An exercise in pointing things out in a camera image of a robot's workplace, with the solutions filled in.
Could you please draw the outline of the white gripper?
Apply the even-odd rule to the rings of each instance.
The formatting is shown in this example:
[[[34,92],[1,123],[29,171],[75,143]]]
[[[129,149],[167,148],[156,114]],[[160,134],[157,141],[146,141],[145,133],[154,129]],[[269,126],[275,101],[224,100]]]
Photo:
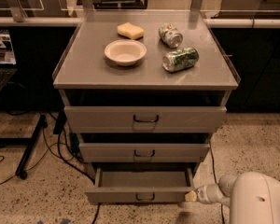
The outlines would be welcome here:
[[[223,191],[219,184],[211,184],[201,186],[196,190],[192,190],[185,195],[187,202],[196,202],[203,204],[220,203],[230,206],[230,196]]]

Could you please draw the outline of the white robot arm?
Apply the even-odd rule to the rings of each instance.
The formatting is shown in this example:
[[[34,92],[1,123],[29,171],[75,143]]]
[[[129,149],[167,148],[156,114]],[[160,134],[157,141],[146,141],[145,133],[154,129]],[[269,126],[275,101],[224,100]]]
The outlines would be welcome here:
[[[185,201],[229,207],[230,224],[280,224],[280,181],[257,172],[224,175],[187,193]]]

